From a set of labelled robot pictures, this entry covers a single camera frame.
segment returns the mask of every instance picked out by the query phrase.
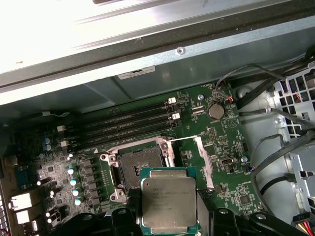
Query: screw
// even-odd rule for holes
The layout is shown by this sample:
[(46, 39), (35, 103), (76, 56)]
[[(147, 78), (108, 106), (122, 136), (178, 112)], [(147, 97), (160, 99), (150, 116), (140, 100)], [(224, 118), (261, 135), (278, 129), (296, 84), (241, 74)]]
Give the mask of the screw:
[(281, 119), (281, 118), (277, 118), (277, 119), (275, 120), (275, 122), (276, 122), (276, 124), (281, 124), (281, 123), (282, 123), (282, 119)]
[(205, 99), (205, 96), (202, 95), (202, 94), (199, 94), (199, 95), (198, 95), (198, 100), (199, 100), (199, 101), (202, 101), (203, 99)]
[(179, 47), (179, 48), (176, 49), (176, 52), (177, 52), (179, 55), (183, 55), (183, 54), (185, 54), (185, 48)]
[(228, 214), (228, 210), (227, 209), (220, 209), (219, 212), (221, 214)]
[(115, 157), (115, 156), (110, 156), (110, 157), (109, 157), (109, 160), (110, 160), (110, 161), (116, 161), (116, 157)]
[(242, 156), (241, 162), (243, 163), (248, 162), (248, 158), (246, 156)]
[(162, 143), (162, 144), (161, 144), (161, 148), (162, 148), (162, 149), (167, 149), (167, 148), (168, 148), (168, 146), (167, 146), (167, 144), (166, 144), (166, 143)]
[(256, 217), (257, 217), (257, 219), (259, 219), (259, 220), (265, 220), (265, 219), (266, 219), (266, 216), (263, 215), (263, 214), (257, 214)]

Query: label sticker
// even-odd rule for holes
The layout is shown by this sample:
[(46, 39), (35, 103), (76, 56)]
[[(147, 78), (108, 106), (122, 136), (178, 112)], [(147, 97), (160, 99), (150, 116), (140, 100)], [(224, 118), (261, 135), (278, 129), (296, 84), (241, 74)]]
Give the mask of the label sticker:
[(155, 72), (155, 70), (156, 70), (155, 66), (150, 66), (147, 68), (143, 68), (141, 70), (135, 70), (135, 71), (131, 71), (125, 74), (118, 75), (118, 78), (120, 78), (121, 80), (124, 80), (124, 79), (128, 79), (128, 78), (135, 77), (138, 75), (144, 75), (151, 72)]

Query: motherboard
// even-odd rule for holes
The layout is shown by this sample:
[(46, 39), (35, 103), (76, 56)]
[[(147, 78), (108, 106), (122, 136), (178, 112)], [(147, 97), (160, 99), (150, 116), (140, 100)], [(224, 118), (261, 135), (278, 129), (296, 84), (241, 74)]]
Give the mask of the motherboard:
[[(220, 90), (231, 95), (229, 84)], [(141, 168), (196, 167), (196, 188), (216, 207), (261, 209), (237, 107), (214, 84), (19, 129), (15, 143), (19, 189), (40, 188), (43, 235), (79, 213), (125, 205)]]

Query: red wire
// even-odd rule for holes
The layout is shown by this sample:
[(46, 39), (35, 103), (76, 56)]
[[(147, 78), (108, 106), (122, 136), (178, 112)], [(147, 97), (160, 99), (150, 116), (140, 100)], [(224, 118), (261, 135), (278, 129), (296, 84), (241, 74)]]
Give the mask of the red wire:
[(310, 224), (309, 222), (304, 222), (303, 225), (305, 226), (307, 232), (309, 233), (310, 236), (314, 236), (314, 233), (312, 232), (311, 228), (310, 228)]

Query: yellow wire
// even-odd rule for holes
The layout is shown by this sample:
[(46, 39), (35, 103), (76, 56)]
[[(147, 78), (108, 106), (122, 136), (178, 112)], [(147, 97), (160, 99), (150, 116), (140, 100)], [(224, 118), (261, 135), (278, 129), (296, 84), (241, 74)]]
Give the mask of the yellow wire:
[(306, 231), (306, 229), (303, 227), (302, 224), (298, 224), (298, 226), (299, 226), (307, 235), (309, 235), (309, 233)]

